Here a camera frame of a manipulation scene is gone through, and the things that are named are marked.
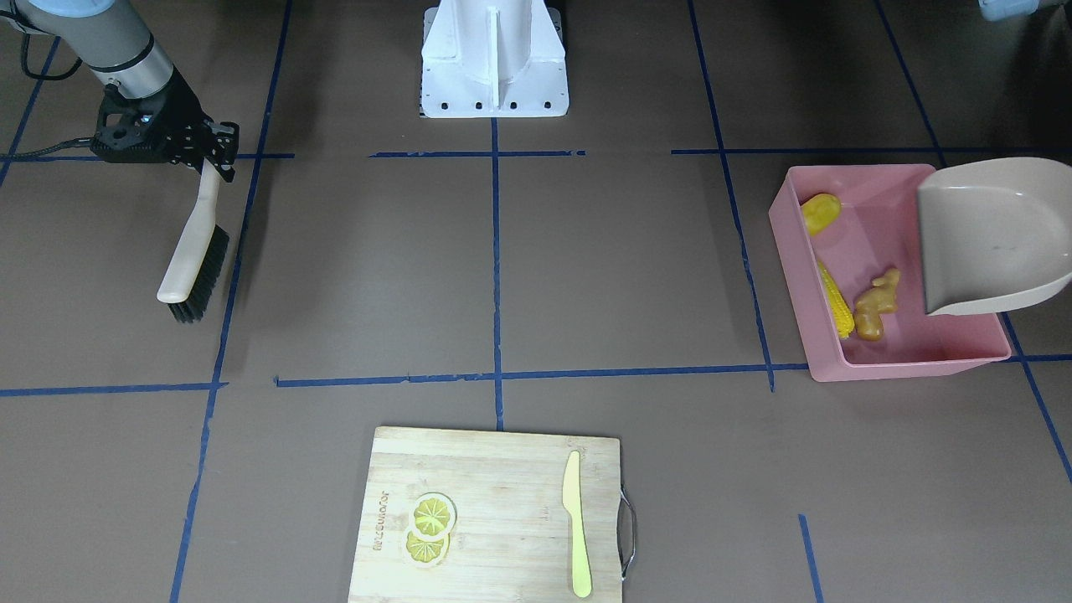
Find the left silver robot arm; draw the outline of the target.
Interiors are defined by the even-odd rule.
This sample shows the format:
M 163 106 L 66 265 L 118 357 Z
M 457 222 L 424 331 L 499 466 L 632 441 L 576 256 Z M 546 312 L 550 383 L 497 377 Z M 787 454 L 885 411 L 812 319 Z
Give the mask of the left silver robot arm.
M 1002 23 L 1012 17 L 1027 16 L 1042 8 L 1059 8 L 1068 1 L 1060 0 L 979 0 L 981 15 L 988 23 Z

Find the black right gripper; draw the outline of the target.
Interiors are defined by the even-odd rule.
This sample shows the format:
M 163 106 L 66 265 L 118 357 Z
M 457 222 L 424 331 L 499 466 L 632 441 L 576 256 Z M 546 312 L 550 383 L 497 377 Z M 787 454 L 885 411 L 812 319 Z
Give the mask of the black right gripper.
M 232 183 L 239 132 L 236 122 L 212 122 L 202 111 L 198 95 L 181 73 L 173 70 L 160 91 L 142 99 L 126 99 L 117 85 L 105 85 L 90 150 L 111 163 L 200 168 L 207 160 L 226 183 Z

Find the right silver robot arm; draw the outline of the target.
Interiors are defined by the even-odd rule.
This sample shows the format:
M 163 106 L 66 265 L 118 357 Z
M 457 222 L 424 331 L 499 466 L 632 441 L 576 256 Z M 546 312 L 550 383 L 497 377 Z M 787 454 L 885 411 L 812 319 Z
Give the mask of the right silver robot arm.
M 61 39 L 103 85 L 95 133 L 85 141 L 100 160 L 208 167 L 233 182 L 239 127 L 204 113 L 129 1 L 4 1 L 3 20 Z

